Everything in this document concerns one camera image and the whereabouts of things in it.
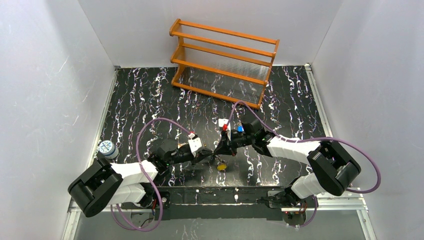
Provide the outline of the blue key tag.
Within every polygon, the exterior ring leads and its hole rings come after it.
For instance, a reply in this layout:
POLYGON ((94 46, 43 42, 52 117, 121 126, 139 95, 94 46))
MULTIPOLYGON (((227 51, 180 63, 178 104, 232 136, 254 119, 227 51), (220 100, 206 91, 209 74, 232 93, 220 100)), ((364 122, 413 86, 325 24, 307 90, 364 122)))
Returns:
POLYGON ((236 130, 237 130, 239 133, 242 133, 242 132, 244 131, 244 129, 243 129, 243 125, 242 125, 242 123, 241 123, 240 121, 236 124, 236 130))

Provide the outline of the yellow key tag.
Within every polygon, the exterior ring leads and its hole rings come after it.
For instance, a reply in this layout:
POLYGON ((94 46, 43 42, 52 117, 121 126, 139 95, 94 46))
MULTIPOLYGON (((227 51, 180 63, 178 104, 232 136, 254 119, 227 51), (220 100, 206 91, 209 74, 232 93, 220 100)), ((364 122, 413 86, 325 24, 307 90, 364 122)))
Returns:
POLYGON ((225 162, 219 162, 216 166, 218 171, 225 171, 227 169, 227 164, 225 162))

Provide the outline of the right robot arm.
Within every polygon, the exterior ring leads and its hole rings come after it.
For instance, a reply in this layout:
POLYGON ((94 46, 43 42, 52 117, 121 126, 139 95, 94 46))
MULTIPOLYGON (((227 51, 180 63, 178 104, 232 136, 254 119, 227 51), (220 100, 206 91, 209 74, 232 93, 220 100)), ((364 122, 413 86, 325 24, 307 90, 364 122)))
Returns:
POLYGON ((312 173, 293 180, 279 198, 290 204, 307 197, 329 193, 341 196, 361 173, 360 165, 334 140, 299 142, 297 138, 283 140, 266 130, 259 120, 243 122, 231 129, 226 118, 218 120, 221 138, 216 155, 235 156, 239 148, 251 146, 258 154, 271 158, 286 158, 309 165, 312 173))

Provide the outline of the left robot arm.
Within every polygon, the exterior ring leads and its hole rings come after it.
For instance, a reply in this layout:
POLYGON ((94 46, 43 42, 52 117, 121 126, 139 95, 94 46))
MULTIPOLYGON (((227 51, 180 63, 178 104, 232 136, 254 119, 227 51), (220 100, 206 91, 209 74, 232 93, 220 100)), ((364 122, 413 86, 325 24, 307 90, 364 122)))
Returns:
POLYGON ((119 164, 106 158, 97 159, 67 191, 88 218, 110 205, 134 203, 146 208, 155 193, 151 180, 166 174, 173 165, 186 162, 195 165, 213 153, 200 138, 183 145, 166 139, 142 162, 119 164))

